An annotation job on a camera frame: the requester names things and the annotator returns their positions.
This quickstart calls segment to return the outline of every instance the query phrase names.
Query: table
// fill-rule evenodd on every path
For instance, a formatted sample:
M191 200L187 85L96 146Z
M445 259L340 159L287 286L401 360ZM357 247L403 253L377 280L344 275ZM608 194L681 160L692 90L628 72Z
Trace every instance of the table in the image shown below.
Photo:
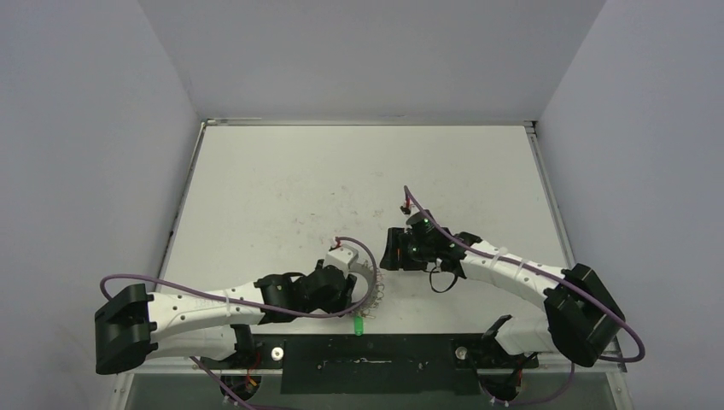
M403 185L451 231L566 267L569 249L529 132L525 126L206 126L161 277L218 290L270 273L311 272L335 235L361 240L379 261L387 229L406 220L399 211ZM365 319L365 333L479 333L502 314L543 315L489 284L461 280L438 295L422 272L382 272L384 298L374 318ZM449 280L436 275L435 285ZM349 317L252 327L257 334L353 333ZM560 355L540 360L551 366L539 378L550 372L558 380L567 372ZM612 384L613 377L625 389L611 376L619 366L587 370L600 375L587 383ZM199 376L183 359L149 360L136 373L143 380L149 373Z

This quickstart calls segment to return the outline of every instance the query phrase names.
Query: white wall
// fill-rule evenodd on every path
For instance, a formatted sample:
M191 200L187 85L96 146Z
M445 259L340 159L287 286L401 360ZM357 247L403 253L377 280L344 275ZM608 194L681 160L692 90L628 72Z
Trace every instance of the white wall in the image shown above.
M575 257L648 347L639 409L724 408L723 108L721 0L609 0L538 125Z
M604 0L139 0L204 117L538 118Z
M2 2L0 408L105 408L97 284L157 273L198 126L136 1Z

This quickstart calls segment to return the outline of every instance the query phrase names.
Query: small green object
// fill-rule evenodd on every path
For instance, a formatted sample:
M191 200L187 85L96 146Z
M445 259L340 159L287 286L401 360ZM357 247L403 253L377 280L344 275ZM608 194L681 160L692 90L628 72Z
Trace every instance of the small green object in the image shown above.
M357 336L362 336L362 333L365 332L365 320L362 319L362 316L355 316L354 317L354 334Z

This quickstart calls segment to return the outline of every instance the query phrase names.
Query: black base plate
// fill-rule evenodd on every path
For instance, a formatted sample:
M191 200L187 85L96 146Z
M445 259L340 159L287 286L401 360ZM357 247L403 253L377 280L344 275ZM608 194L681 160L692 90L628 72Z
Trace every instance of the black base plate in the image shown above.
M517 356L481 351L482 334L444 335L254 335L259 369L283 369L283 394L389 394L446 390L479 395L477 369L514 368ZM458 360L466 346L475 360ZM272 360L275 347L284 349ZM212 369L246 368L249 358L203 359ZM538 366L531 360L526 367Z

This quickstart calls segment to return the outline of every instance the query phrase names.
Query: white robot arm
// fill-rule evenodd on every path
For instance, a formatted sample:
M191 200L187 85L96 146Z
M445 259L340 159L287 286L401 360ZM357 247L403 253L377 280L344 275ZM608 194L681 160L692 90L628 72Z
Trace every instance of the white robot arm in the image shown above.
M409 208L402 209L410 213ZM381 268L422 271L435 263L443 272L452 272L456 280L492 284L546 313L546 317L538 319L505 316L488 330L488 336L494 337L510 356L559 352L577 365L590 367L620 329L609 315L551 279L565 279L623 319L608 290L588 266L579 264L571 269L546 266L526 261L468 232L451 235L447 228L435 226L427 210L410 216L406 224L407 228L388 229Z
M260 305L310 313L341 312L352 301L358 251L339 246L327 252L309 275L268 275L253 283L206 292L210 300L188 294L146 293L131 285L96 312L96 372L131 370L147 359L200 355L223 360L248 347L248 325L284 323L294 315L230 303Z

